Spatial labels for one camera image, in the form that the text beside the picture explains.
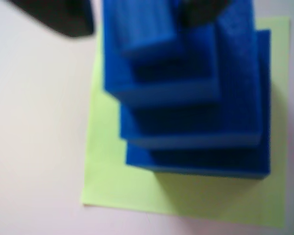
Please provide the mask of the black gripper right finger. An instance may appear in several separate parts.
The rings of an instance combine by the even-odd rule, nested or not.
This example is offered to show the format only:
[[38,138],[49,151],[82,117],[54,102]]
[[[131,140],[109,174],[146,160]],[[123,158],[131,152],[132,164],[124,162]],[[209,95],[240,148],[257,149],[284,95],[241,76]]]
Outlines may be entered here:
[[182,0],[179,18],[183,26],[199,26],[213,22],[231,0]]

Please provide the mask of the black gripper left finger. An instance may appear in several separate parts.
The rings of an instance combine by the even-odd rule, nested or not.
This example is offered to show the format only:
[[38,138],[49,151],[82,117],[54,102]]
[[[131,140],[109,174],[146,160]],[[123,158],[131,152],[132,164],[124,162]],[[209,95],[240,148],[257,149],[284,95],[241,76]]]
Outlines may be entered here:
[[9,3],[66,37],[95,34],[95,17],[90,0],[10,0]]

